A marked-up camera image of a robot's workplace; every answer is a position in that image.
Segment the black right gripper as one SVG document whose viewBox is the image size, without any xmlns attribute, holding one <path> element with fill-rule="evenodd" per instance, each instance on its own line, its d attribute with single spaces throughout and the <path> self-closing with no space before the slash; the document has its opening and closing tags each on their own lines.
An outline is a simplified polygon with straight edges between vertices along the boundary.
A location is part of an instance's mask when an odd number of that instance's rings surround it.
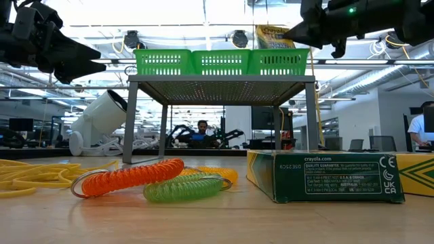
<svg viewBox="0 0 434 244">
<path fill-rule="evenodd" d="M 284 33 L 283 38 L 318 49 L 323 48 L 323 41 L 333 40 L 331 55 L 341 58 L 347 37 L 393 26 L 394 19 L 389 20 L 384 13 L 398 9 L 399 0 L 328 0 L 325 8 L 322 0 L 302 0 L 302 22 Z"/>
</svg>

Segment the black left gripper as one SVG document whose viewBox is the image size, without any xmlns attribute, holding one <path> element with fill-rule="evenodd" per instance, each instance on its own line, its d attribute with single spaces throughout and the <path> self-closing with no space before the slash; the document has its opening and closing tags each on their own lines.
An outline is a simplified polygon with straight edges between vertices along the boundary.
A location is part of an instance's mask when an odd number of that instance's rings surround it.
<svg viewBox="0 0 434 244">
<path fill-rule="evenodd" d="M 13 67 L 37 67 L 45 73 L 54 72 L 63 84 L 74 79 L 99 73 L 106 66 L 91 60 L 99 59 L 101 53 L 78 43 L 60 32 L 63 21 L 54 9 L 35 9 L 38 19 L 27 40 L 12 35 L 14 23 L 9 21 L 9 9 L 0 9 L 0 62 Z"/>
</svg>

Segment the yellow green crayon box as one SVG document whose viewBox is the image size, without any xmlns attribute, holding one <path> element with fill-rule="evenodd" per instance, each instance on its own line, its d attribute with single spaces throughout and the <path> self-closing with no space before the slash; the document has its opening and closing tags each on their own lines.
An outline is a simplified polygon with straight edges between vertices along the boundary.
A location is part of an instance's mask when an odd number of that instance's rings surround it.
<svg viewBox="0 0 434 244">
<path fill-rule="evenodd" d="M 250 150 L 247 168 L 247 179 L 276 203 L 405 201 L 391 153 Z"/>
<path fill-rule="evenodd" d="M 258 49 L 295 49 L 292 40 L 283 38 L 288 31 L 278 26 L 256 25 Z"/>
<path fill-rule="evenodd" d="M 397 153 L 403 192 L 434 197 L 434 153 Z"/>
</svg>

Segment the long orange coil keychain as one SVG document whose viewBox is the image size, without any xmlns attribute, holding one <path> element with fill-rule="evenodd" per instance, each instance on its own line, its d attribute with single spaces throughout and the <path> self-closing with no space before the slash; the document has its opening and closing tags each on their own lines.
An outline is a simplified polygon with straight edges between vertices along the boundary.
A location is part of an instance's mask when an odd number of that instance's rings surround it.
<svg viewBox="0 0 434 244">
<path fill-rule="evenodd" d="M 171 180 L 183 169 L 184 161 L 179 158 L 115 171 L 95 169 L 73 180 L 70 190 L 82 199 L 98 197 L 116 190 Z"/>
</svg>

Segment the yellow coil keychain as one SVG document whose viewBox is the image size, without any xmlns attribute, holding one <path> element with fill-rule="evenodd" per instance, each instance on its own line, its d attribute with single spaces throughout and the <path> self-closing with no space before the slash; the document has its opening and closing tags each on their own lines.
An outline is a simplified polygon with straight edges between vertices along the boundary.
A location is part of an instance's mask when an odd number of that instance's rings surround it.
<svg viewBox="0 0 434 244">
<path fill-rule="evenodd" d="M 181 176 L 198 174 L 198 173 L 210 173 L 219 174 L 223 178 L 230 180 L 232 184 L 236 184 L 238 181 L 238 173 L 236 170 L 227 167 L 208 167 L 208 166 L 197 166 L 197 167 L 185 167 Z"/>
</svg>

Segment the green coil keychain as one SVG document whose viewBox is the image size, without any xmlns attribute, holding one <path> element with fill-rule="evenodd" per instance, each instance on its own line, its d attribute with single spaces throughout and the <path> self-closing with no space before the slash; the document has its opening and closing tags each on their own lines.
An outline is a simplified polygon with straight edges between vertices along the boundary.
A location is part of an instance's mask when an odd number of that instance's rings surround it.
<svg viewBox="0 0 434 244">
<path fill-rule="evenodd" d="M 153 203 L 194 201 L 213 197 L 220 191 L 230 189 L 232 185 L 229 179 L 219 174 L 197 173 L 148 184 L 144 187 L 143 195 Z"/>
</svg>

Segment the green slotted plastic basket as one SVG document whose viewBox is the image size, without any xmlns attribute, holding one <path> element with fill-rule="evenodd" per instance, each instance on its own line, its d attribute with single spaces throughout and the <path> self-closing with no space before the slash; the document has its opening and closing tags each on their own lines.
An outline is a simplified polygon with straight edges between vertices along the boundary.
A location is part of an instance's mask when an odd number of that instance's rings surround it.
<svg viewBox="0 0 434 244">
<path fill-rule="evenodd" d="M 192 52 L 193 67 L 198 75 L 246 75 L 249 58 L 248 49 Z"/>
<path fill-rule="evenodd" d="M 194 75 L 192 52 L 188 49 L 135 49 L 139 75 Z"/>
<path fill-rule="evenodd" d="M 251 51 L 248 75 L 304 76 L 308 49 L 255 49 Z"/>
</svg>

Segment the white cylindrical device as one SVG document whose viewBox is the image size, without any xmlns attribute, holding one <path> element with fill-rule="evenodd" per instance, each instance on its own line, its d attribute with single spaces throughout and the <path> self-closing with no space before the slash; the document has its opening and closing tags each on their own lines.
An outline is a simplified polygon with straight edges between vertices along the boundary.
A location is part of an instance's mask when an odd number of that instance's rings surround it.
<svg viewBox="0 0 434 244">
<path fill-rule="evenodd" d="M 117 156 L 123 153 L 111 134 L 126 121 L 127 102 L 108 89 L 72 123 L 68 147 L 73 156 Z"/>
</svg>

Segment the small black monitor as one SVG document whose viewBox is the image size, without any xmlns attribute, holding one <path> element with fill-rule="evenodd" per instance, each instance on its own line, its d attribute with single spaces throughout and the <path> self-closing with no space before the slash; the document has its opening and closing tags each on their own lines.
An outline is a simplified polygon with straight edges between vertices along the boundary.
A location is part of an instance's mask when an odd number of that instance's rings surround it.
<svg viewBox="0 0 434 244">
<path fill-rule="evenodd" d="M 9 129 L 12 131 L 33 131 L 34 119 L 9 118 Z"/>
</svg>

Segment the large black monitor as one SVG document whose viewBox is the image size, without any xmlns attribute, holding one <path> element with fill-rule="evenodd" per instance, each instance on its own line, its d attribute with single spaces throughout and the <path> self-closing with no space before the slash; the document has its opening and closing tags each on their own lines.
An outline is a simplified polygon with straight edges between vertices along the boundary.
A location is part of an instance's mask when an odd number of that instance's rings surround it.
<svg viewBox="0 0 434 244">
<path fill-rule="evenodd" d="M 292 128 L 292 119 L 288 108 L 279 108 L 279 121 L 282 130 L 290 130 Z M 252 130 L 274 130 L 274 113 L 270 106 L 252 106 Z"/>
</svg>

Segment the grey perforated metal shelf riser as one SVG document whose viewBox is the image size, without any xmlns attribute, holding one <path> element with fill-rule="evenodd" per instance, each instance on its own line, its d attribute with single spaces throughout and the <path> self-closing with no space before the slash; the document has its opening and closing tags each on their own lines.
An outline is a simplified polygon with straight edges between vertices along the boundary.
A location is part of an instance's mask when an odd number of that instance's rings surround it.
<svg viewBox="0 0 434 244">
<path fill-rule="evenodd" d="M 130 75 L 122 161 L 133 165 L 134 121 L 138 90 L 162 105 L 157 160 L 165 156 L 167 111 L 181 106 L 279 106 L 305 91 L 309 150 L 318 149 L 315 77 L 302 75 Z"/>
</svg>

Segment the person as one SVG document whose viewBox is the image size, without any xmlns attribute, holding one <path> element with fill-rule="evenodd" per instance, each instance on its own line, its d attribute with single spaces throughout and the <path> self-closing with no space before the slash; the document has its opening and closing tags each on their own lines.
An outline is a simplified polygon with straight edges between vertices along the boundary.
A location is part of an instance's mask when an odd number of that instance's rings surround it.
<svg viewBox="0 0 434 244">
<path fill-rule="evenodd" d="M 424 131 L 423 109 L 427 106 L 434 106 L 434 101 L 424 102 L 421 105 L 422 113 L 411 120 L 408 133 L 417 146 L 434 149 L 434 133 Z"/>
<path fill-rule="evenodd" d="M 206 120 L 199 120 L 197 122 L 198 132 L 191 135 L 189 145 L 192 148 L 216 148 L 218 141 L 206 134 L 208 129 L 208 122 Z"/>
</svg>

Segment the black monitor edge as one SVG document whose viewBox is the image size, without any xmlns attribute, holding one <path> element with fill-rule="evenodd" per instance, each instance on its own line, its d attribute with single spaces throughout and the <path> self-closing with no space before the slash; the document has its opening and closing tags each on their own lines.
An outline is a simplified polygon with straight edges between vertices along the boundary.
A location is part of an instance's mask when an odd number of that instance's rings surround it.
<svg viewBox="0 0 434 244">
<path fill-rule="evenodd" d="M 434 133 L 434 106 L 427 106 L 423 109 L 424 131 Z"/>
</svg>

